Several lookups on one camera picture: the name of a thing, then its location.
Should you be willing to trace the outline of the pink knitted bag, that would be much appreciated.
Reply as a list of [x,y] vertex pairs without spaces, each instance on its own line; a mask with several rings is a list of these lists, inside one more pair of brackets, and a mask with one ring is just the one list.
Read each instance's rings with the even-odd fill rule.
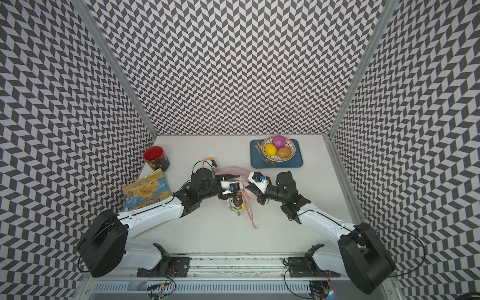
[[240,182],[242,184],[242,189],[239,192],[239,197],[242,199],[242,209],[232,207],[232,210],[236,211],[237,213],[245,211],[251,221],[252,227],[257,230],[258,227],[255,225],[254,213],[252,208],[252,201],[256,199],[256,196],[253,192],[247,190],[247,187],[249,186],[248,177],[250,175],[250,171],[241,167],[230,166],[223,169],[217,169],[216,171],[214,171],[214,174],[216,176],[234,176],[234,178],[229,179],[228,181]]

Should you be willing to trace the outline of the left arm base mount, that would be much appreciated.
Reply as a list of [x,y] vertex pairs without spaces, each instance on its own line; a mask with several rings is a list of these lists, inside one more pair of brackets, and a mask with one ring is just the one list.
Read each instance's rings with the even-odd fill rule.
[[186,278],[190,270],[192,259],[186,255],[179,254],[178,256],[171,256],[158,243],[152,245],[154,254],[158,255],[160,259],[154,261],[153,267],[141,267],[137,270],[138,278]]

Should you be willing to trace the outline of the grey yellow plush keychain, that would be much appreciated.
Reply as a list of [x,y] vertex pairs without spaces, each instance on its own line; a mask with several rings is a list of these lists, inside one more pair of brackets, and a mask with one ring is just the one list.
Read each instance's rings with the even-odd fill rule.
[[235,197],[229,198],[227,205],[232,212],[235,212],[238,216],[241,216],[242,212],[245,211],[246,206],[241,193],[237,194]]

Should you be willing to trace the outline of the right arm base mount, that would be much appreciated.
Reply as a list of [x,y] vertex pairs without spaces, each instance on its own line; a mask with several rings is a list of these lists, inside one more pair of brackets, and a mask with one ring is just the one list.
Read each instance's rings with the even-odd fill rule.
[[340,254],[324,244],[315,244],[303,256],[283,261],[291,278],[340,278],[345,266]]

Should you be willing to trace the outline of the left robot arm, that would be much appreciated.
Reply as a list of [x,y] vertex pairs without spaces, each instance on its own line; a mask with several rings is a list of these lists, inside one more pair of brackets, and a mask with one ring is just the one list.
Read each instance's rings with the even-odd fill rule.
[[215,175],[201,168],[171,197],[130,212],[102,212],[82,234],[77,244],[79,262],[94,278],[116,269],[137,269],[147,276],[171,274],[171,255],[159,243],[140,245],[133,238],[159,225],[177,220],[197,210],[203,200],[217,196],[221,200],[238,197],[244,184],[231,174]]

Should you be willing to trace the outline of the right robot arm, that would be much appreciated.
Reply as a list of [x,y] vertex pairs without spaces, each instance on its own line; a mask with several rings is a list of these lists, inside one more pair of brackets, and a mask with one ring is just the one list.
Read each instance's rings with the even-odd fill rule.
[[336,244],[333,251],[314,250],[312,260],[319,270],[346,275],[366,295],[372,294],[396,270],[390,252],[370,225],[355,225],[322,211],[300,195],[290,171],[279,173],[275,185],[260,172],[250,173],[248,181],[247,188],[257,196],[259,204],[281,203],[281,210],[290,221],[312,228]]

